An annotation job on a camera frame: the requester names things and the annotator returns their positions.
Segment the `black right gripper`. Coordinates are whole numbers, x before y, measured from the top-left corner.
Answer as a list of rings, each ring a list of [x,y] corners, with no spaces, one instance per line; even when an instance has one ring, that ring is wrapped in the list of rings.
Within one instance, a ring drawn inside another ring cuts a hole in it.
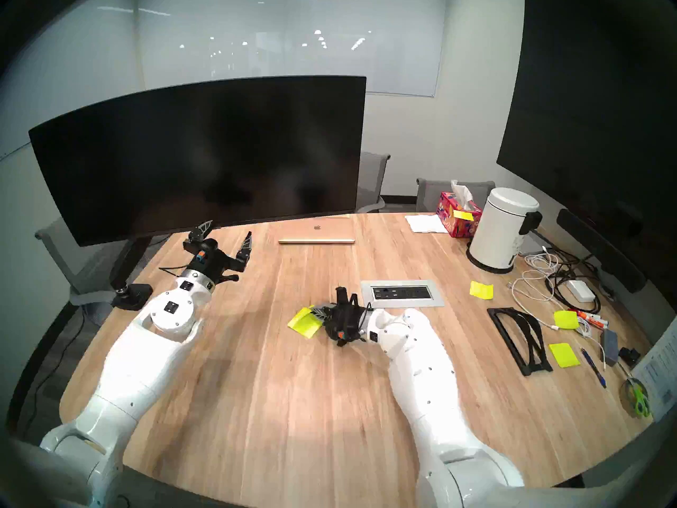
[[[336,302],[310,306],[309,309],[312,316],[324,325],[327,335],[336,341],[338,347],[358,340],[365,342],[364,325],[370,305],[361,306],[356,293],[348,297],[345,287],[336,287]]]

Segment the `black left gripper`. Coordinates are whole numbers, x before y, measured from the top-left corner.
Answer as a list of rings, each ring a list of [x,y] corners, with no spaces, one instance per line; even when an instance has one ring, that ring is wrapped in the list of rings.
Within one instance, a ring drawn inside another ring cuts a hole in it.
[[[219,249],[215,239],[207,238],[212,228],[213,220],[205,221],[191,231],[191,238],[183,241],[184,250],[193,255],[183,271],[183,278],[202,276],[213,288],[221,283],[239,281],[237,274],[226,276],[224,272],[244,272],[252,251],[252,232],[247,233],[236,256],[230,257]]]

